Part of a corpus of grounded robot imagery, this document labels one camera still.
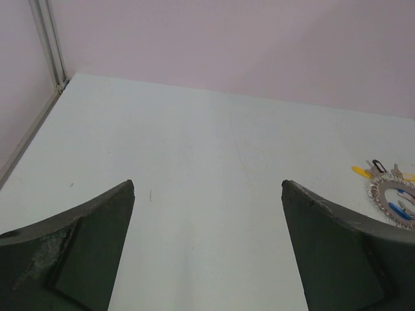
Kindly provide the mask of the silver disc keyring organiser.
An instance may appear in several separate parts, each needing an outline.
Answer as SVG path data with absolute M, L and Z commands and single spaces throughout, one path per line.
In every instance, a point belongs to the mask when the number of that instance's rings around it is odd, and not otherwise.
M 414 230 L 414 183 L 390 172 L 378 174 L 368 182 L 368 196 L 390 221 L 404 229 Z M 412 220 L 399 217 L 389 206 L 392 202 L 411 215 Z

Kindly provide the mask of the blue key tag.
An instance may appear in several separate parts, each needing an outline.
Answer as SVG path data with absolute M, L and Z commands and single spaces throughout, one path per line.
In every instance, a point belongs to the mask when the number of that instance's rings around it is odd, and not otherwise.
M 388 206 L 401 218 L 405 220 L 412 220 L 412 217 L 410 214 L 408 214 L 403 208 L 398 207 L 392 202 L 388 203 Z

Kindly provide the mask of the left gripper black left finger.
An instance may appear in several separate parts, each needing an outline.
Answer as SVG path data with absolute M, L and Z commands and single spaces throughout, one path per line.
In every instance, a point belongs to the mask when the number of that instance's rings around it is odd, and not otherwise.
M 1 309 L 107 310 L 133 208 L 127 180 L 1 234 Z

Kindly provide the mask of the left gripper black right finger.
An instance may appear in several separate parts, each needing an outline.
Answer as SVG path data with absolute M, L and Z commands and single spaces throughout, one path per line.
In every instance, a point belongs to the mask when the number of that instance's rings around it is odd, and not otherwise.
M 309 310 L 413 310 L 414 232 L 282 183 L 283 211 Z

